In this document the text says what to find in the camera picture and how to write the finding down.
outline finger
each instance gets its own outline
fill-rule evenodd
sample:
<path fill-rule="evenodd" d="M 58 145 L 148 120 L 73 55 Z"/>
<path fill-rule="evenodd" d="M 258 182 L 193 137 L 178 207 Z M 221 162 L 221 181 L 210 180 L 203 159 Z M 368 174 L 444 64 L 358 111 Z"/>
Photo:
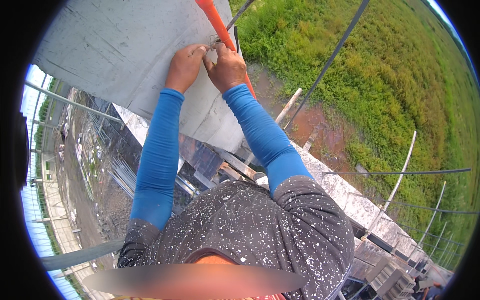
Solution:
<path fill-rule="evenodd" d="M 206 55 L 203 56 L 203 60 L 204 60 L 204 66 L 205 66 L 205 69 L 207 70 L 207 73 L 210 73 L 214 66 L 212 60 Z"/>
<path fill-rule="evenodd" d="M 193 52 L 192 56 L 198 59 L 198 62 L 200 63 L 200 59 L 207 53 L 207 49 L 205 46 L 200 46 L 195 51 Z"/>
<path fill-rule="evenodd" d="M 229 51 L 231 51 L 230 49 L 227 48 L 227 46 L 225 46 L 224 43 L 218 43 L 215 45 L 216 47 L 216 54 L 218 55 L 218 57 L 222 57 L 223 55 L 227 54 Z"/>
<path fill-rule="evenodd" d="M 193 52 L 200 47 L 204 47 L 205 49 L 207 49 L 208 45 L 205 45 L 205 44 L 190 44 L 190 45 L 186 46 L 185 48 L 183 48 L 182 50 L 185 51 L 186 53 L 188 53 L 189 55 L 193 55 Z"/>

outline hand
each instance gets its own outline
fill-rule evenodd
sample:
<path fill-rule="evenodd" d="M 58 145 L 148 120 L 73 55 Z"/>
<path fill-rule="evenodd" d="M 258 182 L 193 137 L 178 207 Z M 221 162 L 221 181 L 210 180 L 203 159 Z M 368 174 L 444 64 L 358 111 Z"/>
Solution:
<path fill-rule="evenodd" d="M 170 62 L 165 87 L 185 93 L 197 79 L 200 62 L 208 49 L 204 44 L 191 44 L 178 50 Z"/>
<path fill-rule="evenodd" d="M 216 44 L 214 48 L 218 55 L 216 64 L 214 65 L 207 56 L 204 56 L 203 60 L 208 77 L 223 94 L 234 86 L 245 83 L 247 66 L 243 58 L 227 48 L 224 43 Z"/>

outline metal pipe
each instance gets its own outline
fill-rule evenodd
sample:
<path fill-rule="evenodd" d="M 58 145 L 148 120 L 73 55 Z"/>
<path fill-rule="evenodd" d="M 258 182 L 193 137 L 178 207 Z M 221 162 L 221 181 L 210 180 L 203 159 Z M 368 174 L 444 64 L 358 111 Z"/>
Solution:
<path fill-rule="evenodd" d="M 448 245 L 450 245 L 450 241 L 451 241 L 452 237 L 453 237 L 453 233 L 450 235 L 450 239 L 448 240 L 448 243 L 447 243 L 447 245 L 445 246 L 444 252 L 442 253 L 442 256 L 440 256 L 440 259 L 438 260 L 438 263 L 439 263 L 439 264 L 441 263 L 441 260 L 442 260 L 444 254 L 445 254 L 445 251 L 446 251 L 447 248 L 448 248 Z"/>
<path fill-rule="evenodd" d="M 442 233 L 440 233 L 440 236 L 439 236 L 437 242 L 435 243 L 435 247 L 433 248 L 432 253 L 430 253 L 430 255 L 428 256 L 428 259 L 430 259 L 430 258 L 432 257 L 433 253 L 434 253 L 435 250 L 437 249 L 438 243 L 440 242 L 440 239 L 442 238 L 442 235 L 444 234 L 445 227 L 447 226 L 447 223 L 448 223 L 448 222 L 445 222 L 444 228 L 442 229 Z"/>
<path fill-rule="evenodd" d="M 438 170 L 438 171 L 415 171 L 415 172 L 323 172 L 323 174 L 351 174 L 351 175 L 419 175 L 419 174 L 447 174 L 469 172 L 472 168 Z"/>
<path fill-rule="evenodd" d="M 247 0 L 239 9 L 237 14 L 233 17 L 233 19 L 230 21 L 230 23 L 227 25 L 227 31 L 230 30 L 230 28 L 235 24 L 237 19 L 241 16 L 241 14 L 252 4 L 255 0 Z"/>
<path fill-rule="evenodd" d="M 350 22 L 350 25 L 348 25 L 347 30 L 345 31 L 345 33 L 343 34 L 342 38 L 341 38 L 340 41 L 338 42 L 338 45 L 336 46 L 336 48 L 335 48 L 335 50 L 333 51 L 332 55 L 330 55 L 330 58 L 327 60 L 327 63 L 324 65 L 322 71 L 320 72 L 320 75 L 318 75 L 317 80 L 315 80 L 315 82 L 313 83 L 312 87 L 311 87 L 310 90 L 308 91 L 307 95 L 305 96 L 305 98 L 303 99 L 303 101 L 300 103 L 300 106 L 299 106 L 299 108 L 297 109 L 297 111 L 295 112 L 295 114 L 293 115 L 292 119 L 290 119 L 290 121 L 285 125 L 285 127 L 283 128 L 283 130 L 285 130 L 285 129 L 293 122 L 293 119 L 297 116 L 297 114 L 298 114 L 298 112 L 300 111 L 300 109 L 302 108 L 302 106 L 305 104 L 305 102 L 307 102 L 308 98 L 309 98 L 310 95 L 313 93 L 314 89 L 317 87 L 317 84 L 320 82 L 320 80 L 321 80 L 322 77 L 324 76 L 324 74 L 325 74 L 325 72 L 327 71 L 328 67 L 330 67 L 330 65 L 332 64 L 333 60 L 335 59 L 335 56 L 336 56 L 337 53 L 340 51 L 340 49 L 343 47 L 343 44 L 344 44 L 345 41 L 347 40 L 347 37 L 350 35 L 350 32 L 352 32 L 353 27 L 355 27 L 355 24 L 358 22 L 361 14 L 363 13 L 363 11 L 365 10 L 365 8 L 367 7 L 368 2 L 369 2 L 369 0 L 363 0 L 362 3 L 360 4 L 360 7 L 358 8 L 357 12 L 356 12 L 355 15 L 353 16 L 352 21 Z"/>
<path fill-rule="evenodd" d="M 408 161 L 410 160 L 410 156 L 412 155 L 413 145 L 415 144 L 415 138 L 416 137 L 417 137 L 417 131 L 415 130 L 413 132 L 412 142 L 410 143 L 410 149 L 408 150 L 407 159 L 405 159 L 405 163 L 403 164 L 402 172 L 405 172 L 405 169 L 407 169 Z M 390 201 L 392 201 L 393 196 L 395 195 L 398 187 L 400 186 L 400 182 L 402 181 L 402 178 L 403 178 L 403 174 L 398 177 L 398 180 L 396 181 L 395 187 L 393 188 L 392 192 L 390 193 L 390 196 L 388 197 L 388 199 L 387 199 L 385 205 L 383 206 L 383 208 L 375 216 L 375 219 L 373 220 L 372 224 L 370 225 L 368 231 L 371 231 L 372 229 L 375 228 L 375 226 L 377 225 L 377 222 L 379 221 L 380 217 L 387 210 L 387 207 L 390 205 Z"/>
<path fill-rule="evenodd" d="M 48 96 L 50 96 L 50 97 L 52 97 L 52 98 L 55 98 L 55 99 L 57 99 L 58 101 L 62 101 L 62 102 L 64 102 L 64 103 L 73 105 L 73 106 L 75 106 L 75 107 L 77 107 L 77 108 L 80 108 L 80 109 L 83 109 L 83 110 L 86 110 L 86 111 L 93 112 L 94 114 L 97 114 L 97 115 L 99 115 L 99 116 L 105 117 L 106 119 L 109 119 L 109 120 L 112 120 L 112 121 L 116 121 L 116 122 L 118 122 L 118 123 L 123 123 L 123 121 L 120 120 L 120 119 L 117 119 L 117 118 L 112 117 L 112 116 L 110 116 L 110 115 L 104 114 L 103 112 L 94 110 L 93 108 L 87 107 L 87 106 L 85 106 L 85 105 L 82 105 L 82 104 L 73 102 L 73 101 L 71 101 L 71 100 L 69 100 L 69 99 L 67 99 L 67 98 L 64 98 L 64 97 L 62 97 L 62 96 L 60 96 L 60 95 L 57 95 L 57 94 L 55 94 L 55 93 L 52 93 L 51 91 L 48 91 L 48 90 L 46 90 L 46 89 L 43 89 L 43 88 L 41 88 L 41 87 L 39 87 L 39 86 L 31 83 L 31 82 L 28 81 L 28 80 L 25 80 L 25 85 L 26 85 L 26 86 L 29 86 L 29 87 L 31 87 L 31 88 L 39 91 L 39 92 L 42 92 L 42 93 L 44 93 L 44 94 L 46 94 L 46 95 L 48 95 Z"/>
<path fill-rule="evenodd" d="M 437 206 L 435 207 L 435 209 L 438 209 L 438 206 L 440 205 L 440 201 L 442 200 L 442 197 L 444 196 L 444 191 L 445 191 L 445 185 L 447 184 L 446 181 L 444 181 L 444 186 L 442 187 L 442 192 L 440 193 L 440 198 L 438 199 L 438 202 L 437 202 Z M 432 218 L 430 219 L 430 223 L 428 223 L 428 226 L 427 226 L 427 229 L 425 229 L 425 232 L 423 233 L 421 239 L 420 239 L 420 242 L 419 242 L 419 247 L 421 247 L 421 244 L 423 242 L 423 240 L 425 239 L 425 236 L 427 235 L 427 232 L 428 230 L 430 229 L 430 226 L 432 225 L 433 223 L 433 219 L 435 219 L 435 215 L 437 214 L 437 211 L 434 211 L 433 212 L 433 216 Z"/>
<path fill-rule="evenodd" d="M 220 38 L 222 43 L 224 43 L 225 46 L 227 48 L 230 48 L 232 51 L 237 51 L 232 39 L 230 38 L 230 34 L 228 33 L 227 28 L 223 24 L 222 18 L 218 14 L 215 5 L 213 5 L 213 0 L 195 0 L 195 2 L 198 4 L 198 7 L 200 7 L 204 11 L 205 15 L 212 24 L 216 34 L 218 34 L 218 37 Z M 253 98 L 256 99 L 257 96 L 253 91 L 252 83 L 250 82 L 250 79 L 248 78 L 248 74 L 246 72 L 245 83 L 250 92 L 252 93 Z"/>

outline orange pvc pipe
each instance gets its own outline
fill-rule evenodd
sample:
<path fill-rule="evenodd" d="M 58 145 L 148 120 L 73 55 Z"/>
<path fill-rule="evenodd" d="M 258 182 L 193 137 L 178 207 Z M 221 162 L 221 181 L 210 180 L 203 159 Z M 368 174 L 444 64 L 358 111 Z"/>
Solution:
<path fill-rule="evenodd" d="M 227 48 L 230 48 L 232 51 L 236 52 L 237 49 L 235 48 L 235 44 L 233 44 L 233 41 L 230 38 L 227 28 L 223 24 L 222 18 L 220 18 L 220 15 L 216 10 L 215 5 L 213 5 L 213 0 L 195 0 L 195 2 L 206 14 L 208 20 L 212 24 L 213 28 L 216 31 L 216 34 L 218 34 L 218 37 L 220 38 L 222 43 L 224 43 L 225 46 L 227 46 Z M 245 73 L 245 83 L 247 84 L 247 87 L 252 93 L 253 97 L 256 99 L 257 96 L 253 91 L 253 86 L 252 86 L 252 83 L 250 82 L 250 78 L 248 78 L 247 73 Z"/>

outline mud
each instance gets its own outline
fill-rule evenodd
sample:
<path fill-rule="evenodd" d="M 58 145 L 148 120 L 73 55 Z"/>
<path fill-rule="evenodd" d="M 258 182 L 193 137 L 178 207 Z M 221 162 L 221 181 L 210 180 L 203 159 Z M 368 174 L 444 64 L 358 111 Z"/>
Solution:
<path fill-rule="evenodd" d="M 278 96 L 282 83 L 260 66 L 253 65 L 248 71 L 258 102 L 273 118 L 276 118 L 289 100 Z M 281 124 L 282 127 L 291 119 L 306 93 L 304 90 L 296 105 L 290 109 Z M 352 171 L 348 165 L 346 141 L 354 133 L 354 129 L 343 118 L 335 115 L 332 109 L 327 113 L 328 119 L 321 104 L 303 106 L 293 124 L 289 126 L 287 134 L 302 147 L 311 134 L 316 134 L 309 152 L 334 171 Z"/>

